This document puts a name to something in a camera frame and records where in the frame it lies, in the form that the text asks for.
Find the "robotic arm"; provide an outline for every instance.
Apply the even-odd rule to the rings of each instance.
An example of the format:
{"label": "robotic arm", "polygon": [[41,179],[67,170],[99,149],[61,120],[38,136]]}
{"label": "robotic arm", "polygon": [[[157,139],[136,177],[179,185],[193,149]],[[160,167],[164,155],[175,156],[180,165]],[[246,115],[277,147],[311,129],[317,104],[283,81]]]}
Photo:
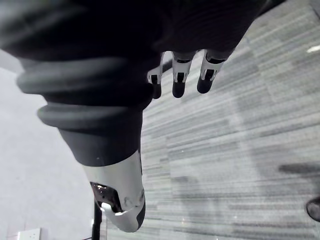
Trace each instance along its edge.
{"label": "robotic arm", "polygon": [[142,114],[161,96],[163,52],[172,51],[180,98],[205,49],[197,89],[206,93],[265,2],[0,1],[0,48],[25,69],[18,86],[45,98],[39,118],[58,128],[120,230],[136,232],[145,218]]}

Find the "silver metal part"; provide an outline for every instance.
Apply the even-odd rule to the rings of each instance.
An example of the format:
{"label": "silver metal part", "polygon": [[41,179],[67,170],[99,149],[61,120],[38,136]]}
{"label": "silver metal part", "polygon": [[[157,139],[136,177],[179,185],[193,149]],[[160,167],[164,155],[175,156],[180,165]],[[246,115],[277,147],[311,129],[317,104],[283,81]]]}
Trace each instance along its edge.
{"label": "silver metal part", "polygon": [[149,83],[151,83],[151,84],[153,84],[152,75],[156,75],[157,76],[157,84],[161,84],[164,54],[165,54],[164,52],[161,54],[160,65],[155,67],[154,69],[151,69],[147,73],[147,79],[148,79]]}
{"label": "silver metal part", "polygon": [[[189,75],[190,72],[190,67],[191,67],[191,63],[192,63],[192,59],[193,56],[195,55],[195,53],[193,53],[192,57],[189,57],[190,59],[188,59],[188,62],[185,62],[186,60],[184,59],[179,59],[178,55],[175,54],[174,52],[172,52],[172,71],[173,71],[173,81],[175,83],[178,82],[182,82],[185,83],[187,80],[187,77]],[[182,81],[178,80],[178,73],[183,73],[183,79]]]}
{"label": "silver metal part", "polygon": [[105,202],[101,204],[101,211],[105,214],[105,216],[120,230],[126,233],[134,233],[139,228],[139,223],[137,221],[137,216],[141,212],[144,202],[145,196],[141,199],[142,204],[139,207],[132,207],[130,210],[124,212],[116,212],[114,213],[111,209],[111,206]]}
{"label": "silver metal part", "polygon": [[108,203],[101,204],[106,217],[124,232],[136,232],[139,228],[138,214],[145,203],[142,184],[141,159],[137,150],[127,159],[108,166],[84,166],[90,182],[115,189],[123,212],[113,212]]}
{"label": "silver metal part", "polygon": [[224,64],[224,61],[218,64],[210,63],[207,60],[207,50],[204,51],[204,56],[202,59],[202,64],[201,64],[201,70],[200,70],[200,78],[202,80],[205,80],[206,74],[208,70],[214,70],[214,74],[210,77],[210,81],[213,81],[217,75],[217,73],[220,71],[221,67]]}

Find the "power outlet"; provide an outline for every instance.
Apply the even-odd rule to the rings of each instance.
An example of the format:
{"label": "power outlet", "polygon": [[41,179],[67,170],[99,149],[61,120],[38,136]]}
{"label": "power outlet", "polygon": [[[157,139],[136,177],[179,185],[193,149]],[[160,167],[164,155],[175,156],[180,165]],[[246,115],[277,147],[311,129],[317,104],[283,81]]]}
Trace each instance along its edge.
{"label": "power outlet", "polygon": [[32,229],[28,231],[20,231],[18,233],[18,240],[41,240],[41,228]]}

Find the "black fingertip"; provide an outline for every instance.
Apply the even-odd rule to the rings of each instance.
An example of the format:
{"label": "black fingertip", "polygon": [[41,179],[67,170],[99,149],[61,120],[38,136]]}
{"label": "black fingertip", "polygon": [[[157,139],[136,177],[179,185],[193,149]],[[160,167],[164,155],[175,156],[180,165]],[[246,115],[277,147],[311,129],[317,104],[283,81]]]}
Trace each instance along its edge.
{"label": "black fingertip", "polygon": [[161,97],[161,84],[152,84],[153,85],[153,99],[158,99]]}
{"label": "black fingertip", "polygon": [[198,84],[196,86],[196,89],[201,94],[206,94],[210,91],[213,81],[210,80],[202,80],[201,77],[199,77]]}
{"label": "black fingertip", "polygon": [[174,81],[173,85],[172,85],[173,96],[177,99],[181,98],[185,93],[185,87],[186,87],[185,82],[175,82]]}

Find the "black stand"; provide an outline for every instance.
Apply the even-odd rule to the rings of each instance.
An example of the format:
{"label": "black stand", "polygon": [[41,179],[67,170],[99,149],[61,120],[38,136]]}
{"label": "black stand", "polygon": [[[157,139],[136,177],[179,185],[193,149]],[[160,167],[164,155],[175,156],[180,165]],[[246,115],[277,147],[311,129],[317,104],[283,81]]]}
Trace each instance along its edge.
{"label": "black stand", "polygon": [[94,201],[94,219],[92,225],[92,240],[100,240],[100,225],[102,222],[102,212],[100,202]]}

